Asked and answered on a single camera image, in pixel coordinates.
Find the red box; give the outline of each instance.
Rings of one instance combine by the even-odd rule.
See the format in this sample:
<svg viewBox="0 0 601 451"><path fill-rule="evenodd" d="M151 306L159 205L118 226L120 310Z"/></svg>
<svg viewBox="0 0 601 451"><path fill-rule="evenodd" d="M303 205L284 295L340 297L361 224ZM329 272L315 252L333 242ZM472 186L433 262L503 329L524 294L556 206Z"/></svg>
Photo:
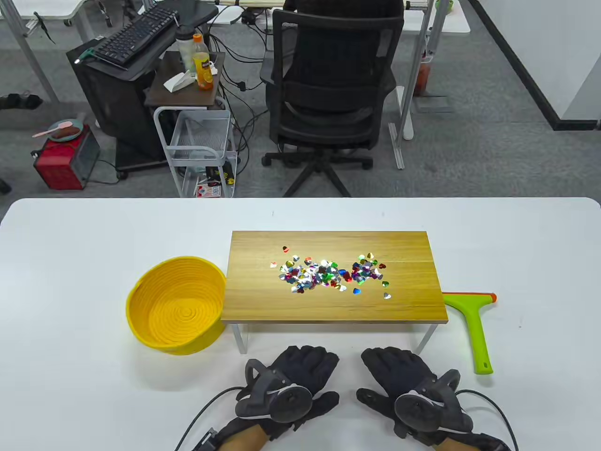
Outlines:
<svg viewBox="0 0 601 451"><path fill-rule="evenodd" d="M99 154L98 141L90 127L84 125L74 140L63 143L46 140L34 168L50 189L83 189Z"/></svg>

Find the orange juice bottle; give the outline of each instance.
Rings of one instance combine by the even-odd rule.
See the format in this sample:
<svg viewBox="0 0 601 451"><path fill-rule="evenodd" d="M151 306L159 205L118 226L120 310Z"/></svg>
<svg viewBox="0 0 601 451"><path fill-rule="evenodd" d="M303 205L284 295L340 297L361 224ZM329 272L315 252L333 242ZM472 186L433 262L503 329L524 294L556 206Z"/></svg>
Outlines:
<svg viewBox="0 0 601 451"><path fill-rule="evenodd" d="M213 75L209 66L209 49L203 42L202 34L197 33L192 39L194 39L194 54L192 55L192 59L196 66L198 86L203 91L210 91L213 89Z"/></svg>

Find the yellow woven basket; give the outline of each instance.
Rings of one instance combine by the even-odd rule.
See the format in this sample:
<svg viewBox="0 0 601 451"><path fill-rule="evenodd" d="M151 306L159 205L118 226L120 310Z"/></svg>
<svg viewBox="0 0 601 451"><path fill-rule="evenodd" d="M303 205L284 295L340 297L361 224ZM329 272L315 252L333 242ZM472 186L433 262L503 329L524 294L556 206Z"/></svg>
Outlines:
<svg viewBox="0 0 601 451"><path fill-rule="evenodd" d="M223 332L225 276L199 257L176 257L142 276L127 297L127 322L149 348L186 355Z"/></svg>

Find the black glove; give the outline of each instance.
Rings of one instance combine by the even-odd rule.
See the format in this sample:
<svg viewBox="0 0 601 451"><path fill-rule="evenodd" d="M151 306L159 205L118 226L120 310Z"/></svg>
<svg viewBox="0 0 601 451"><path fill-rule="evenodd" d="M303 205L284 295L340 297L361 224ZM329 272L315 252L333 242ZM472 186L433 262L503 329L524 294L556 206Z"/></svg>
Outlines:
<svg viewBox="0 0 601 451"><path fill-rule="evenodd" d="M357 399L376 412L394 421L394 432L401 438L411 434L426 446L441 444L446 438L474 446L482 451L509 451L501 440L486 434L455 434L435 431L421 432L404 424L394 411L396 399L416 389L424 381L436 381L436 375L428 365L411 351L398 348L366 349L361 358L374 379L382 386L388 396L383 396L368 388L357 390Z"/></svg>
<svg viewBox="0 0 601 451"><path fill-rule="evenodd" d="M336 354L326 352L325 348L322 347L303 346L299 349L297 346L290 346L279 355L269 368L282 372L290 381L302 385L315 396L326 385L339 360ZM250 394L256 380L241 390L236 399L240 400ZM320 397L313 399L311 410L293 423L276 423L271 419L243 420L235 418L219 431L217 442L223 443L232 435L255 425L260 425L265 434L269 436L269 439L274 440L290 427L293 426L294 430L297 430L306 421L330 412L338 405L339 400L340 395L335 391L323 393Z"/></svg>
<svg viewBox="0 0 601 451"><path fill-rule="evenodd" d="M383 396L369 388L360 388L357 390L357 399L393 420L395 434L405 438L407 433L413 431L410 431L397 417L394 412L394 402L400 395L417 387L424 379L436 379L436 375L418 355L398 348L368 348L361 354L361 359L388 396Z"/></svg>

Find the keyboard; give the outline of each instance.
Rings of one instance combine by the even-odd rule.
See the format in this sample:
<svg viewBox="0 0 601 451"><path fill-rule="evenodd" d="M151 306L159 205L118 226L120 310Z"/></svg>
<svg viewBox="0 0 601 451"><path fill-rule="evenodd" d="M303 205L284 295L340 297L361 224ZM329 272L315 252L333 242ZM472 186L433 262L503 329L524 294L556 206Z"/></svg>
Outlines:
<svg viewBox="0 0 601 451"><path fill-rule="evenodd" d="M94 56L125 69L125 64L171 26L174 17L178 17L177 10L157 4L94 47Z"/></svg>

